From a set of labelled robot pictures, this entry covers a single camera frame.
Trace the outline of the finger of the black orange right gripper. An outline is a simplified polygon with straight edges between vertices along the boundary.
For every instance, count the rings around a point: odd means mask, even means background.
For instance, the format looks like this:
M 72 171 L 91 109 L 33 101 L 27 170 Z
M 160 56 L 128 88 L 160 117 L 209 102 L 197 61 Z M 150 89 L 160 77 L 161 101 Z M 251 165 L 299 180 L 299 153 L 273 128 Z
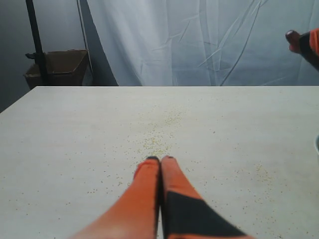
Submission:
M 313 67 L 319 66 L 319 29 L 300 35 L 299 47 L 302 57 Z

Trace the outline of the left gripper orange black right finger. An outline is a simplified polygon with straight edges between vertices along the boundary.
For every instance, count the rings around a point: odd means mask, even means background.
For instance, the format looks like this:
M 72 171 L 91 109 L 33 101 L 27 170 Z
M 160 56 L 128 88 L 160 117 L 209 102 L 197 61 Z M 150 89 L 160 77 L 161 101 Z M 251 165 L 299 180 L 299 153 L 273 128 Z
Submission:
M 198 194 L 174 157 L 161 160 L 165 239 L 248 239 Z

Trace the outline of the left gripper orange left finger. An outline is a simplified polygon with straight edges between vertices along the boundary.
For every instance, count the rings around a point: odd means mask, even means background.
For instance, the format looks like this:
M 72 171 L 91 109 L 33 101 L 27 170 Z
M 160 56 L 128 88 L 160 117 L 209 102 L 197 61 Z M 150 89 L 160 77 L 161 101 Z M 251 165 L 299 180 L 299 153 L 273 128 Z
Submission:
M 159 216 L 160 161 L 140 163 L 130 186 L 115 204 L 73 239 L 155 239 Z

